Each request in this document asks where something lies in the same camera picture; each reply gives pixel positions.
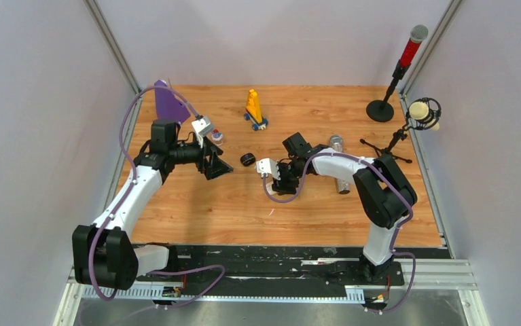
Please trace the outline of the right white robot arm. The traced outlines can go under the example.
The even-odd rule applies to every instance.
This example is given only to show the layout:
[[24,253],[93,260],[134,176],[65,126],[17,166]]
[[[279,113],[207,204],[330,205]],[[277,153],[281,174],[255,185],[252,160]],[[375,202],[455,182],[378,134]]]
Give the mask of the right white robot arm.
[[370,220],[367,242],[359,258],[359,273],[368,283],[387,275],[395,256],[401,227],[411,220],[417,195],[391,154],[377,158],[357,157],[326,145],[312,146],[300,133],[283,141],[288,156],[265,158],[255,165],[269,199],[291,202],[300,195],[306,175],[333,177],[356,187],[363,211]]

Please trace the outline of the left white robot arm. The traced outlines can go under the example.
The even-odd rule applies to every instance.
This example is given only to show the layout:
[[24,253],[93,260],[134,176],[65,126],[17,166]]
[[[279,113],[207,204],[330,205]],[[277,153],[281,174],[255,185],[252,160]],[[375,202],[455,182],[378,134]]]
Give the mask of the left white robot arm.
[[192,128],[192,140],[180,140],[177,122],[153,121],[151,137],[132,161],[123,188],[91,225],[79,225],[73,231],[73,268],[78,283],[128,290],[138,276],[153,271],[163,280],[179,275],[180,262],[170,256],[169,247],[158,243],[135,247],[129,236],[149,200],[177,165],[194,164],[208,180],[233,171],[220,158],[223,150],[208,138],[214,130],[210,119],[198,116]]

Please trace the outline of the black earbud charging case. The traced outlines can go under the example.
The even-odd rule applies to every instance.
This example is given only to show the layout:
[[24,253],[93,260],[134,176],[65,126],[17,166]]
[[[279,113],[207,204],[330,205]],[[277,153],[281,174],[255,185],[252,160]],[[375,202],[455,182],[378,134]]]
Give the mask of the black earbud charging case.
[[250,166],[256,162],[256,157],[252,153],[245,153],[240,157],[240,163],[243,166]]

